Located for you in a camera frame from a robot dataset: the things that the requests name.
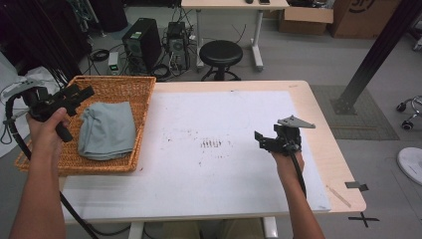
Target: printed logo on box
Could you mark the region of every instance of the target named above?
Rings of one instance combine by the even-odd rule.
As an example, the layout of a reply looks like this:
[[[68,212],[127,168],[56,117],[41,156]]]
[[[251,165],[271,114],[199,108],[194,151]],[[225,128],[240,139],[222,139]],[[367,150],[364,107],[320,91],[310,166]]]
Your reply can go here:
[[[353,0],[348,9],[351,13],[361,13],[368,10],[375,0]]]

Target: black stool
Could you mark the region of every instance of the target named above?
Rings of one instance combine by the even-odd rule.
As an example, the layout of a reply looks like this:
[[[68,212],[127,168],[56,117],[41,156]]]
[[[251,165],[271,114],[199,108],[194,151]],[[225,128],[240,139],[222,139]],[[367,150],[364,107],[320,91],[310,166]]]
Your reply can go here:
[[[222,40],[209,42],[202,46],[199,51],[199,57],[203,63],[211,66],[211,69],[201,79],[201,82],[214,73],[214,80],[216,81],[224,81],[225,73],[235,77],[231,81],[241,80],[234,73],[229,72],[230,67],[239,63],[243,57],[242,48],[240,48],[236,43]]]

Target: white round base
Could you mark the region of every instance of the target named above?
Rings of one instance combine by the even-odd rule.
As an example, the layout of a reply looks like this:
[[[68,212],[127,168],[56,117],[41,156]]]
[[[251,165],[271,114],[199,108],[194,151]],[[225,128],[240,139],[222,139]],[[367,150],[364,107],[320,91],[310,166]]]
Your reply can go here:
[[[397,163],[412,180],[422,185],[422,149],[406,147],[398,153]]]

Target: smartphone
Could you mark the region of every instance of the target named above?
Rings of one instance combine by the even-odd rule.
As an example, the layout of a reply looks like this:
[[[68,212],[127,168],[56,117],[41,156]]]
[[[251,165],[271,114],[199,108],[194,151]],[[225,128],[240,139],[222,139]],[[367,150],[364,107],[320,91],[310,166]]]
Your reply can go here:
[[[270,0],[260,0],[261,5],[270,5]]]

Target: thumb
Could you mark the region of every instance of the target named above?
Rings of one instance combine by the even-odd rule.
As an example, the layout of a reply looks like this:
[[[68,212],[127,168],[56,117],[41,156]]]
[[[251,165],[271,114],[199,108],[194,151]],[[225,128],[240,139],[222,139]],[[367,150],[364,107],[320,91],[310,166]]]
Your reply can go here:
[[[55,129],[57,124],[65,119],[66,117],[66,108],[59,108],[56,110],[51,117],[46,121],[48,128]]]

